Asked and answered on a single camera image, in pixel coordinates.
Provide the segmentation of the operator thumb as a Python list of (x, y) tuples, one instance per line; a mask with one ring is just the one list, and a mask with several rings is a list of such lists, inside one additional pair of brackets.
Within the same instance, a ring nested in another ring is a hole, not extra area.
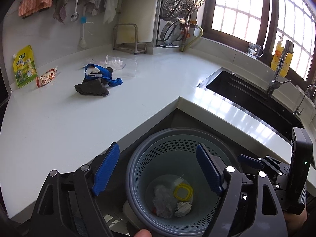
[(141, 229), (134, 237), (152, 237), (152, 234), (147, 229)]

